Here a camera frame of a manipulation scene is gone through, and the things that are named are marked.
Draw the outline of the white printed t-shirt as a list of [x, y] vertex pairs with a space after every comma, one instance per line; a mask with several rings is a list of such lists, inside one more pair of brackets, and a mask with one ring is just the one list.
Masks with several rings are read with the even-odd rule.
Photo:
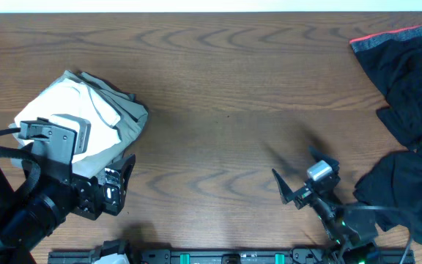
[[67, 78], [43, 90], [16, 115], [14, 123], [19, 127], [22, 121], [42, 117], [54, 118], [55, 123], [59, 124], [60, 114], [79, 117], [91, 125], [86, 151], [74, 155], [74, 163], [121, 142], [118, 130], [114, 128], [121, 120], [118, 112], [87, 84]]

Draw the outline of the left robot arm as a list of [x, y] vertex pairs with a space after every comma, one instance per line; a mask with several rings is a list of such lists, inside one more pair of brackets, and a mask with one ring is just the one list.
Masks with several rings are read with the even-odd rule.
[[25, 182], [13, 190], [0, 168], [0, 263], [33, 263], [30, 251], [73, 213], [89, 220], [118, 215], [136, 162], [130, 155], [100, 177], [75, 175], [59, 163], [21, 149], [0, 147], [0, 158], [19, 159]]

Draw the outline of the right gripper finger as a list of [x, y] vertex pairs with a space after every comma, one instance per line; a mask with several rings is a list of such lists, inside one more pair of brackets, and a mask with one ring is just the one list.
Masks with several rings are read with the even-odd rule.
[[315, 147], [309, 146], [308, 150], [312, 158], [316, 162], [325, 161], [334, 172], [339, 172], [339, 161], [334, 158], [331, 158], [329, 155], [325, 155], [324, 153], [318, 151]]
[[272, 169], [273, 176], [275, 178], [275, 181], [278, 185], [279, 194], [281, 197], [281, 201], [283, 204], [288, 204], [294, 199], [294, 192], [291, 190], [291, 188], [286, 184], [282, 176], [278, 174], [278, 172], [275, 169]]

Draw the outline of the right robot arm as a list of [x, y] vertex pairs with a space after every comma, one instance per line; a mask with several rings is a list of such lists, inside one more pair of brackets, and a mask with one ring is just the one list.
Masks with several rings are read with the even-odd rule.
[[322, 254], [323, 263], [381, 263], [374, 212], [359, 202], [342, 203], [334, 192], [341, 180], [339, 162], [313, 147], [309, 152], [315, 164], [306, 170], [306, 181], [296, 191], [272, 170], [282, 203], [292, 202], [298, 210], [309, 206], [316, 212], [329, 239], [336, 243]]

